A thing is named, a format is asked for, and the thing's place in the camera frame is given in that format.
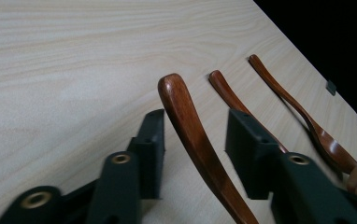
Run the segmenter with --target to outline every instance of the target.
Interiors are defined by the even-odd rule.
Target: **black bracket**
[[[126,151],[106,157],[100,177],[64,196],[40,186],[21,194],[0,224],[140,223],[141,199],[159,199],[164,110],[149,112]]]
[[[225,144],[248,197],[273,194],[278,224],[357,224],[357,196],[334,186],[311,158],[282,153],[252,116],[230,109]]]

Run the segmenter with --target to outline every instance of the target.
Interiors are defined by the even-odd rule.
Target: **curved wooden handle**
[[[208,140],[181,76],[171,74],[162,77],[158,82],[158,92],[178,137],[214,195],[236,223],[258,223]]]
[[[243,105],[243,103],[236,96],[236,94],[231,89],[231,87],[228,85],[227,81],[225,80],[224,76],[222,75],[222,73],[219,70],[215,70],[212,73],[210,73],[210,75],[208,76],[208,81],[211,83],[214,90],[216,90],[216,92],[225,101],[225,103],[228,104],[228,106],[230,108],[240,110],[242,112],[245,112],[245,113],[253,116],[251,114],[251,112]],[[259,123],[275,139],[275,141],[278,142],[280,151],[282,151],[283,153],[286,153],[289,151],[283,144],[280,143],[280,141],[271,132],[269,132],[269,130],[267,130],[265,128],[265,126],[261,122],[259,122]]]
[[[353,168],[357,165],[357,161],[345,150],[338,142],[326,132],[306,110],[288,93],[265,68],[257,55],[253,54],[249,57],[249,62],[256,70],[258,75],[265,83],[281,98],[287,101],[304,119],[310,130],[310,133],[316,143],[319,145],[316,149],[324,160],[334,168],[345,174],[350,174]]]

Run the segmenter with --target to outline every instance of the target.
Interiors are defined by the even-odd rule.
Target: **light wood surface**
[[[301,117],[252,69],[251,54],[357,160],[356,113],[250,0],[0,0],[0,216],[27,189],[66,194],[96,179],[146,113],[163,108],[158,80],[178,73],[228,175],[258,221],[274,223],[269,201],[246,198],[224,152],[228,106],[207,81],[216,69],[286,148],[342,186]],[[162,199],[142,203],[143,223],[234,223],[168,117],[165,148]]]

